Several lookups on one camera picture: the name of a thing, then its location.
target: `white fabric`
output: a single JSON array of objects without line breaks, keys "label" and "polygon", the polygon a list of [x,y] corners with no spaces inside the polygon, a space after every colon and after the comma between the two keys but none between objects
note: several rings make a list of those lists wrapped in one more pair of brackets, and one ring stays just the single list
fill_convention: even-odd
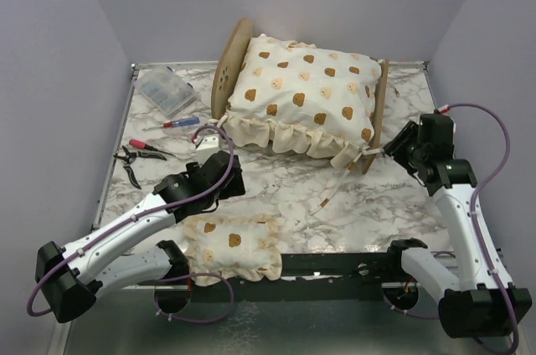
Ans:
[{"label": "white fabric", "polygon": [[367,146],[378,62],[264,34],[248,50],[224,124],[237,146],[266,147],[272,140],[275,152],[334,157],[334,167],[348,165]]},{"label": "white fabric", "polygon": [[[276,248],[278,224],[266,215],[228,219],[189,217],[184,221],[188,249],[184,253],[193,273],[218,273],[224,278],[241,276],[258,281],[281,276],[281,254]],[[216,277],[195,278],[198,286],[219,282]]]}]

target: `large pillow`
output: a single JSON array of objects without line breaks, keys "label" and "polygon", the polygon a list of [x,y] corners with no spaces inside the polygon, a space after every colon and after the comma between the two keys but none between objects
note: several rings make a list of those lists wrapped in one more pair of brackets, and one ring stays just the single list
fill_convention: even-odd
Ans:
[{"label": "large pillow", "polygon": [[374,135],[375,59],[262,34],[252,38],[229,98],[224,128],[241,147],[334,157],[345,167]]}]

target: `pliers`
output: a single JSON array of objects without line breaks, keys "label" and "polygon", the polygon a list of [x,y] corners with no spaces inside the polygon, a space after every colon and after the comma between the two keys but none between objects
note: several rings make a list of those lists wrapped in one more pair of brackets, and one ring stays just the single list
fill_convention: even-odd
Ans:
[{"label": "pliers", "polygon": [[162,154],[158,154],[157,152],[129,152],[128,149],[125,146],[121,146],[123,150],[125,151],[125,156],[120,156],[117,153],[114,154],[114,158],[117,158],[118,160],[122,160],[124,162],[123,168],[125,168],[125,171],[128,175],[128,180],[131,181],[131,184],[136,189],[141,189],[142,187],[136,180],[136,176],[134,175],[134,171],[131,168],[131,164],[136,161],[136,158],[154,158],[155,160],[163,160],[167,161],[168,159],[165,158]]}]

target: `metal floor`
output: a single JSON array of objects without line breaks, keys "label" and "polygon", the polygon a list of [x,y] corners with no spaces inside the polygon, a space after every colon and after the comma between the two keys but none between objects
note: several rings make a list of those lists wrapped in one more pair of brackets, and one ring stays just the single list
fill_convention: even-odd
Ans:
[{"label": "metal floor", "polygon": [[[215,316],[225,304],[191,304],[189,316]],[[415,311],[436,307],[421,296]],[[152,290],[122,290],[72,323],[64,355],[484,354],[471,339],[450,339],[438,321],[401,316],[383,302],[241,302],[219,323],[193,325],[155,316]],[[506,348],[505,340],[494,346]]]}]

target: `clear plastic box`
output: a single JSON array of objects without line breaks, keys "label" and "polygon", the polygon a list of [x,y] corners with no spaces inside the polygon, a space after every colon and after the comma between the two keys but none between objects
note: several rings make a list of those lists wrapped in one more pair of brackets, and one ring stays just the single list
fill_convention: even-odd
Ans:
[{"label": "clear plastic box", "polygon": [[166,66],[149,70],[134,82],[134,87],[168,119],[198,99],[193,87]]}]

